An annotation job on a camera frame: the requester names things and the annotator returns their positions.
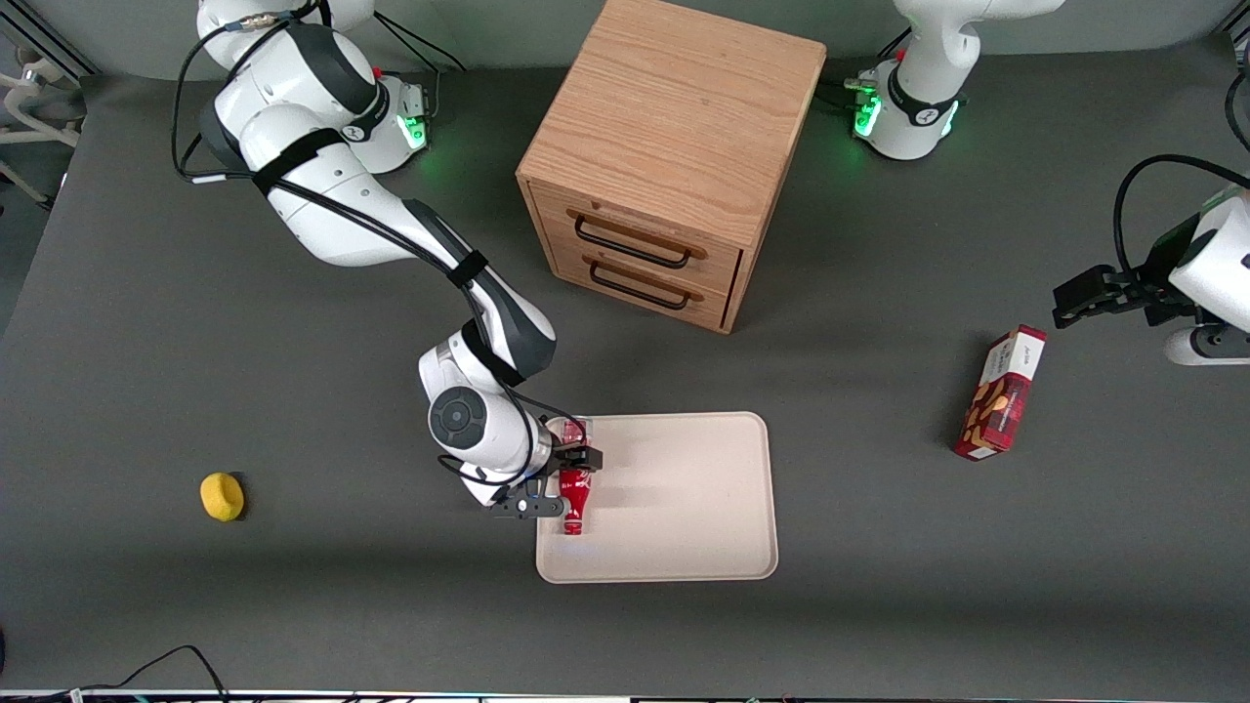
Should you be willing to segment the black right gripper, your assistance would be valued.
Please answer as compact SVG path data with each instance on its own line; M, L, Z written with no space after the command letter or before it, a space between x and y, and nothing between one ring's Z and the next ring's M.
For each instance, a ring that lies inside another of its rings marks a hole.
M558 472L585 472L592 475L601 472L604 454L600 449L580 443L562 447L558 434L550 432L540 420L528 420L528 437L531 447L525 457L525 490L544 492L549 464L558 450ZM518 519L538 519L538 517L565 517L568 500L562 497L530 495L522 492L499 494L490 507L492 517L518 517Z

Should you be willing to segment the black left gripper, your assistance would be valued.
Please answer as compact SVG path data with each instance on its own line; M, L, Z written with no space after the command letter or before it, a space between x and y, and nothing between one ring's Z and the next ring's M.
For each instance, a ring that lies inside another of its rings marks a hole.
M1055 328L1066 329L1085 316L1108 314L1122 299L1121 311L1141 310L1148 326L1160 326L1178 316L1191 316L1198 326L1218 323L1218 316L1206 311L1192 296L1180 291L1169 281L1171 271L1188 256L1188 246L1198 231L1201 215L1188 216L1178 226L1171 226L1158 236L1148 255L1138 266L1130 266L1121 244L1122 271L1114 266L1090 266L1071 276L1068 283L1052 290L1051 310Z

